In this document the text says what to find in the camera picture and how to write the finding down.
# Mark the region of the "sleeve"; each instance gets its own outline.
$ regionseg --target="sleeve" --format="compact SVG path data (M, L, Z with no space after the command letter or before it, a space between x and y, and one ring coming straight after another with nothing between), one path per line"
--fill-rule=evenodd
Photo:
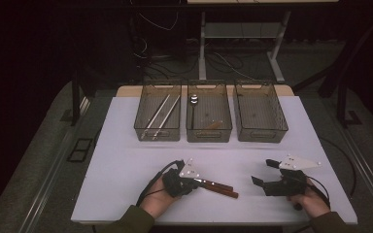
M336 212L315 217L310 221L315 233L356 233L356 229L347 225Z
M100 233L147 233L153 227L153 217L144 210L130 206L120 220L107 225Z

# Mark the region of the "plastic storage bin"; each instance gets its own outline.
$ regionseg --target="plastic storage bin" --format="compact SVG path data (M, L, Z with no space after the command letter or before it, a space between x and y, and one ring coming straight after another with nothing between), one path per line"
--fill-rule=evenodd
M134 123L139 141L180 140L181 85L181 80L144 82Z
M271 81L236 80L234 111L241 142L280 143L288 131Z
M187 141L190 143L227 143L231 130L231 113L225 81L188 81Z

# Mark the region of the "white tabletop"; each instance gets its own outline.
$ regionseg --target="white tabletop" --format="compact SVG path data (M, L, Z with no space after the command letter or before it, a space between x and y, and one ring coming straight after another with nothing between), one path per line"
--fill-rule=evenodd
M310 119L298 97L280 96L289 131L280 144L242 143L234 128L229 143L188 143L185 124L179 142L139 142L133 128L139 97L116 97L105 119L95 152L71 219L95 224L119 219L135 204L148 181L168 163L193 158L202 179L229 184L238 199L198 188L184 196L156 224L193 225L288 225L308 221L286 197L265 196L251 176L274 182L280 171L265 165L265 159L282 160L288 154L322 163L304 170L329 192L331 207L347 223L356 224L356 213L339 183ZM233 125L233 102L229 99ZM186 119L186 98L182 118Z

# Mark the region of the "table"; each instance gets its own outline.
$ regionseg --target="table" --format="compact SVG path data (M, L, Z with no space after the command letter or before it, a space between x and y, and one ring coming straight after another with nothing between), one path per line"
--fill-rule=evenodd
M253 3L329 3L338 2L338 0L187 0L189 4L232 4L243 5ZM199 51L199 79L206 80L205 67L205 38L275 38L274 47L267 52L269 64L271 65L274 76L279 83L285 81L281 68L277 61L278 51L284 40L287 30L290 11L286 11L280 22L269 23L228 23L222 26L222 23L208 23L205 20L205 12L201 14L201 34ZM262 32L263 24L270 27L269 33Z
M286 197L265 196L252 184L251 176L266 182L280 178L278 169L265 159L282 160L292 155L319 161L320 168L304 172L322 182L329 192L332 209L349 224L356 214L339 183L300 99L285 85L276 87L289 131L280 144L242 143L235 128L229 143L187 142L181 127L179 142L139 142L133 128L141 86L123 86L113 99L71 219L83 224L109 223L119 219L135 204L148 181L165 165L194 159L203 179L230 184L238 199L198 188L175 203L156 224L170 225L289 225L308 221ZM186 119L186 89L183 89L182 117ZM229 100L233 125L233 101Z

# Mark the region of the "hand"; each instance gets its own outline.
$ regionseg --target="hand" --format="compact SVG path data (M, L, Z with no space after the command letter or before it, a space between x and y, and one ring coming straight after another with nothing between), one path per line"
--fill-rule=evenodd
M310 179L307 179L307 183L314 185ZM331 211L321 197L310 187L307 187L305 194L290 196L288 200L294 205L301 204L310 217L321 216Z
M172 203L181 198L171 197L164 188L162 177L160 177L148 191L151 194L148 195L147 193L147 196L145 196L140 205L140 208L150 214L154 219L165 213Z

